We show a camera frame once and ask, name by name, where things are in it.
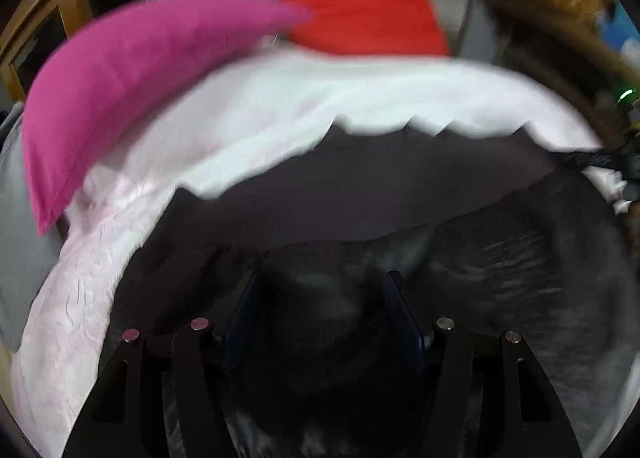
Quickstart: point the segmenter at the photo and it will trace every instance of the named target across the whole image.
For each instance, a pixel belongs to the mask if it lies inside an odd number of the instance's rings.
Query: white object
[[[522,125],[549,149],[597,148],[584,120],[523,76],[442,58],[341,58],[266,49],[219,69],[137,124],[87,175],[67,211],[69,238],[33,303],[12,379],[22,430],[62,455],[96,377],[124,266],[178,185],[214,197],[318,143],[404,126],[467,136]]]

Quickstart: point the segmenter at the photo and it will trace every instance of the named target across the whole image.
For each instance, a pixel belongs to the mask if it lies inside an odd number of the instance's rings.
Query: white fabric
[[[596,148],[582,118],[518,74],[460,60],[335,58],[263,50],[217,70],[138,124],[92,168],[68,210],[60,262],[31,309],[12,379],[18,419],[44,458],[58,458],[94,384],[114,289],[177,185],[213,197],[347,130],[404,126],[468,136],[526,124],[551,149]]]

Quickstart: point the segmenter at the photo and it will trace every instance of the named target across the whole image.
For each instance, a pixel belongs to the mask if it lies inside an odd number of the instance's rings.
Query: red cushion
[[[336,54],[448,55],[429,0],[287,0],[314,19],[295,27],[294,42]]]

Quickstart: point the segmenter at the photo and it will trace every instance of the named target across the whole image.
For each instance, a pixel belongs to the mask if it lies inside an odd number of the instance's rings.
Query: red fabric
[[[429,0],[287,0],[311,9],[314,19],[290,38],[335,54],[448,55]]]

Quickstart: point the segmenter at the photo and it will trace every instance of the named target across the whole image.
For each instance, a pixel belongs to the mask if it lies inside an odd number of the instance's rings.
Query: bed
[[[448,126],[474,137],[524,125],[547,149],[599,146],[584,120],[542,86],[463,60],[336,59],[276,43],[213,71],[130,128],[66,210],[68,238],[12,365],[17,419],[44,458],[62,454],[95,381],[114,289],[175,189],[218,196],[309,150],[335,121],[354,133],[410,121],[428,133]],[[594,181],[607,197],[615,193],[610,176]],[[626,404],[628,414],[634,402],[627,396]],[[623,411],[603,424],[604,436],[594,435],[587,456],[596,456]]]

